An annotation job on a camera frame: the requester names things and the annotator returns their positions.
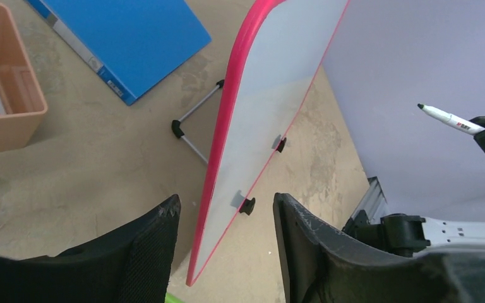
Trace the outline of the white green marker pen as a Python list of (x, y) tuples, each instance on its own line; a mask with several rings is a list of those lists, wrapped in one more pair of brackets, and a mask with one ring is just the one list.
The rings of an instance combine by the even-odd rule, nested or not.
[(453, 129), (457, 129), (463, 133), (474, 136), (482, 131), (485, 131), (485, 127), (482, 127), (468, 120), (462, 119), (461, 117), (458, 117), (451, 113), (445, 112), (444, 110), (441, 110), (439, 108), (425, 105), (425, 104), (417, 104), (417, 107), (421, 109), (428, 116), (436, 119), (437, 121), (442, 122), (447, 126), (450, 126)]

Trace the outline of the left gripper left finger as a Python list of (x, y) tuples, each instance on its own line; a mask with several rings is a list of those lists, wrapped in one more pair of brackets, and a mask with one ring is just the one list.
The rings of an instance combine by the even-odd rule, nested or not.
[(180, 214), (174, 194), (57, 256), (0, 256), (0, 302), (163, 302)]

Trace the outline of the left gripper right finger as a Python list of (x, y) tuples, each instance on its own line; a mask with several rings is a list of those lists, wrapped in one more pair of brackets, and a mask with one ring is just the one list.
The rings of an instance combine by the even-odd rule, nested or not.
[(485, 302), (485, 252), (390, 254), (287, 193), (274, 196), (273, 216), (287, 302)]

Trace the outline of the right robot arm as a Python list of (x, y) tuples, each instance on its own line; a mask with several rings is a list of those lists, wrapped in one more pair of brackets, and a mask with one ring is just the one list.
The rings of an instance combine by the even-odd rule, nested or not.
[[(471, 121), (485, 128), (485, 116)], [(485, 130), (474, 140), (485, 153)], [(385, 205), (377, 177), (370, 178), (369, 189), (342, 231), (371, 247), (408, 258), (420, 251), (485, 251), (485, 222), (437, 220), (403, 213), (379, 216)]]

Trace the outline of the green marker cap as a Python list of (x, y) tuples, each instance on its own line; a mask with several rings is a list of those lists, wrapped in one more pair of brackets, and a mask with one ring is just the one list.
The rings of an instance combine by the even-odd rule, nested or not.
[(175, 295), (166, 293), (165, 303), (184, 303), (181, 299), (178, 299)]

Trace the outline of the pink framed whiteboard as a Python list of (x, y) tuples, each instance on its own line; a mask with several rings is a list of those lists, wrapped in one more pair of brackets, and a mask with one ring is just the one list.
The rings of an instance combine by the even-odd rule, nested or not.
[(304, 103), (347, 1), (255, 1), (227, 63), (186, 283), (202, 274)]

